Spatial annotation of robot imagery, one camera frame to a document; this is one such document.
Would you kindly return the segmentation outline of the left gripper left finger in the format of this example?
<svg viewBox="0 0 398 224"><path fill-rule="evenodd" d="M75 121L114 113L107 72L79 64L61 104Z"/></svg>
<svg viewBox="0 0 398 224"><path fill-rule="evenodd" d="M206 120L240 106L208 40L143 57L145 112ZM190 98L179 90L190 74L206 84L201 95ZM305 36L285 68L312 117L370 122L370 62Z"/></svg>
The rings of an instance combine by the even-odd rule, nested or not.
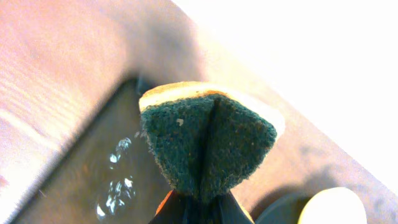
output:
<svg viewBox="0 0 398 224"><path fill-rule="evenodd" d="M195 224L198 221L198 207L193 197L171 190L149 224Z"/></svg>

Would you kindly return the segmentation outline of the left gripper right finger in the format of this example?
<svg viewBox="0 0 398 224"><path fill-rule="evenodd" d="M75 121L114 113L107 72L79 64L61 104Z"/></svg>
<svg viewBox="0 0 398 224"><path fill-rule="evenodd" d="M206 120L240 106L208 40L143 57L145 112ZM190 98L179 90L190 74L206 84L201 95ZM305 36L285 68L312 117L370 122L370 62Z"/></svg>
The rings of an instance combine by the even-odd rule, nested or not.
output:
<svg viewBox="0 0 398 224"><path fill-rule="evenodd" d="M250 214L238 203L231 192L217 196L214 201L214 223L253 224Z"/></svg>

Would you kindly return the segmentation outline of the orange green scrub sponge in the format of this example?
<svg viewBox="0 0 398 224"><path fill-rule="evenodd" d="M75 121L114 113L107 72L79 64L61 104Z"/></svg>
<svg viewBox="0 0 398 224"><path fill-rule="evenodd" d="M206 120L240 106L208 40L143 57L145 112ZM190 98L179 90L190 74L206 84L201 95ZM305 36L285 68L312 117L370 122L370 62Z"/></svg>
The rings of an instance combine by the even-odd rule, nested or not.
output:
<svg viewBox="0 0 398 224"><path fill-rule="evenodd" d="M144 136L170 186L209 203L247 179L285 129L267 104L209 82L178 82L139 100Z"/></svg>

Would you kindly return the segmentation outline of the yellow plate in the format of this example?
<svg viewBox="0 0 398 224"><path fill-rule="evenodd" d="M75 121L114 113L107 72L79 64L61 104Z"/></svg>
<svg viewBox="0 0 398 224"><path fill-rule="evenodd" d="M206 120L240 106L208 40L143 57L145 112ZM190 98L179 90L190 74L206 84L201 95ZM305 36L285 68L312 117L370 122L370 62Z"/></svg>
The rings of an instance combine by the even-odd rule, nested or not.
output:
<svg viewBox="0 0 398 224"><path fill-rule="evenodd" d="M322 190L304 206L298 224L367 224L360 198L350 189Z"/></svg>

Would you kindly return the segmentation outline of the black round tray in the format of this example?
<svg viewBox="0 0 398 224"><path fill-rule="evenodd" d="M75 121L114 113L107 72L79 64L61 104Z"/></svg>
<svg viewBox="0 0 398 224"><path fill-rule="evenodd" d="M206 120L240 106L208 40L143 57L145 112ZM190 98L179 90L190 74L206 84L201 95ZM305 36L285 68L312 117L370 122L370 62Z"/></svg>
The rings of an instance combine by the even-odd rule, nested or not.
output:
<svg viewBox="0 0 398 224"><path fill-rule="evenodd" d="M311 199L305 193L292 193L281 197L268 206L255 224L297 224L303 208Z"/></svg>

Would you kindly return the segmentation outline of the black rectangular water tray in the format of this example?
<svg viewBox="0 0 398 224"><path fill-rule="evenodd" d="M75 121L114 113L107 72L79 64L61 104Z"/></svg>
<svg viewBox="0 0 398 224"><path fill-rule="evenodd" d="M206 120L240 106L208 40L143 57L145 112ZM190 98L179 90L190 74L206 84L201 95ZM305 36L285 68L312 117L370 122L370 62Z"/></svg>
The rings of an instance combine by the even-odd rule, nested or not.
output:
<svg viewBox="0 0 398 224"><path fill-rule="evenodd" d="M144 139L142 76L122 82L96 116L50 161L10 223L148 223L170 186Z"/></svg>

